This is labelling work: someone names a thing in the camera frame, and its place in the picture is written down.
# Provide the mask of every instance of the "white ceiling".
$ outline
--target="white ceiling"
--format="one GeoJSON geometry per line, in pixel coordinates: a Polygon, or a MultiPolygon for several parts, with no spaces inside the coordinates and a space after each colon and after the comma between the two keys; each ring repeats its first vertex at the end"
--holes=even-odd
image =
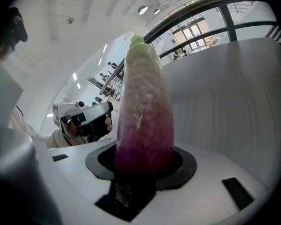
{"type": "MultiPolygon", "coordinates": [[[[83,64],[88,74],[97,70],[96,53],[128,31],[145,33],[162,0],[16,0],[28,41],[16,47],[17,73],[25,93],[19,105],[37,130],[52,102],[71,75],[83,64]],[[138,8],[149,6],[138,15],[138,8]],[[74,22],[67,24],[68,18],[74,22]]],[[[179,0],[166,0],[161,9],[179,0]]]]}

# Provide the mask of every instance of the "person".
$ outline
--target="person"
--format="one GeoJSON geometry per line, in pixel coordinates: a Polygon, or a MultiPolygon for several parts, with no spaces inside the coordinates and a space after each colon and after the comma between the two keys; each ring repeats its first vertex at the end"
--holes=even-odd
{"type": "Polygon", "coordinates": [[[114,62],[111,63],[111,62],[108,62],[107,63],[109,66],[111,66],[113,69],[116,69],[117,68],[117,64],[115,64],[114,62]]]}
{"type": "MultiPolygon", "coordinates": [[[[9,8],[3,14],[0,20],[0,62],[4,66],[4,62],[8,60],[9,55],[15,50],[15,46],[19,41],[26,42],[28,35],[26,33],[23,18],[16,7],[9,8]]],[[[106,117],[105,126],[108,131],[112,131],[111,118],[106,117]]],[[[49,137],[41,136],[32,126],[24,119],[24,115],[20,108],[14,108],[9,127],[24,132],[31,137],[33,141],[44,142],[47,148],[59,148],[79,145],[76,139],[66,139],[61,130],[56,130],[49,137]]],[[[72,136],[78,135],[76,126],[70,121],[67,129],[72,136]]]]}
{"type": "Polygon", "coordinates": [[[100,76],[102,77],[103,82],[106,82],[109,78],[109,75],[104,75],[103,73],[100,73],[100,76]]]}

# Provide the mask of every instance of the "white lab coat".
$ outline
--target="white lab coat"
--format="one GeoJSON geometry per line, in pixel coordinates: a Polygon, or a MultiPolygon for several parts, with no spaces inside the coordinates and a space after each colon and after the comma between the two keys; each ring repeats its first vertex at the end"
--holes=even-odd
{"type": "Polygon", "coordinates": [[[70,145],[64,138],[61,130],[54,131],[51,136],[41,136],[32,126],[30,126],[22,116],[20,110],[16,107],[10,120],[10,127],[24,132],[29,135],[34,141],[42,141],[46,144],[47,148],[62,148],[69,147],[70,145]]]}

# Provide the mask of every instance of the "metal railing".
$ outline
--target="metal railing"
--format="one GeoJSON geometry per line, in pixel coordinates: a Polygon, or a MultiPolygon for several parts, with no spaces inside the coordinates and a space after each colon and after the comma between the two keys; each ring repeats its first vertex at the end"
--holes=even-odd
{"type": "MultiPolygon", "coordinates": [[[[264,26],[264,25],[278,26],[278,23],[275,21],[245,22],[245,23],[240,23],[240,24],[235,25],[232,21],[232,17],[229,12],[229,8],[228,8],[227,4],[243,2],[243,1],[265,1],[265,0],[199,0],[189,6],[186,6],[185,8],[183,8],[181,10],[177,11],[176,13],[174,13],[173,15],[171,15],[170,17],[168,17],[167,19],[162,21],[155,28],[153,28],[144,37],[145,43],[150,44],[157,37],[159,37],[163,33],[167,32],[170,28],[174,27],[176,24],[184,21],[185,19],[187,19],[191,16],[194,16],[198,13],[210,10],[212,8],[216,8],[216,7],[219,8],[219,10],[222,14],[222,17],[223,17],[223,20],[225,23],[225,27],[219,28],[216,30],[212,30],[212,31],[203,33],[199,36],[196,36],[194,38],[191,38],[191,39],[177,45],[176,47],[169,49],[168,51],[162,53],[160,55],[160,57],[162,58],[162,57],[174,52],[175,50],[177,50],[179,48],[185,47],[186,45],[188,45],[192,42],[195,42],[197,40],[200,40],[200,39],[203,39],[203,38],[206,38],[206,37],[218,34],[218,33],[227,32],[228,36],[229,36],[229,41],[233,42],[233,41],[237,41],[236,29],[252,27],[252,26],[264,26]]],[[[108,86],[108,84],[111,82],[111,80],[114,77],[118,76],[118,74],[122,71],[123,68],[124,68],[124,59],[120,62],[118,67],[114,70],[113,74],[106,81],[105,85],[100,90],[100,94],[103,93],[103,91],[108,86]]]]}
{"type": "Polygon", "coordinates": [[[253,1],[250,2],[250,4],[235,4],[234,2],[231,4],[227,4],[227,7],[229,8],[230,12],[236,12],[236,13],[245,13],[246,11],[243,10],[249,10],[249,8],[247,7],[241,7],[241,6],[252,6],[253,5],[253,1]]]}
{"type": "Polygon", "coordinates": [[[161,40],[161,38],[157,37],[156,39],[154,39],[154,41],[152,43],[150,43],[150,45],[155,48],[155,46],[159,43],[160,40],[161,40]]]}
{"type": "Polygon", "coordinates": [[[269,32],[266,34],[267,38],[272,38],[278,42],[281,38],[281,28],[277,25],[273,26],[269,32]]]}

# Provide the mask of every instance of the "black slot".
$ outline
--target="black slot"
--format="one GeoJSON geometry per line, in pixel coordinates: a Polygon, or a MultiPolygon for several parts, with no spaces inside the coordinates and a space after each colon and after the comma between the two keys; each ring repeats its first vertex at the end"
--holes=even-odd
{"type": "Polygon", "coordinates": [[[60,155],[57,155],[57,156],[53,156],[52,158],[53,158],[54,162],[57,162],[57,161],[62,160],[64,158],[68,158],[68,156],[66,154],[60,154],[60,155]]]}
{"type": "MultiPolygon", "coordinates": [[[[109,169],[112,172],[115,172],[115,165],[114,165],[114,157],[116,153],[116,146],[112,146],[111,148],[105,150],[98,156],[98,162],[109,169]]],[[[171,160],[170,166],[162,173],[160,174],[156,180],[162,179],[164,177],[167,177],[171,174],[173,174],[175,171],[177,171],[183,163],[181,155],[173,151],[173,158],[171,160]]]]}
{"type": "Polygon", "coordinates": [[[245,188],[240,184],[236,178],[229,178],[222,180],[225,188],[228,190],[233,201],[239,208],[239,210],[244,209],[251,202],[254,201],[252,196],[245,190],[245,188]]]}

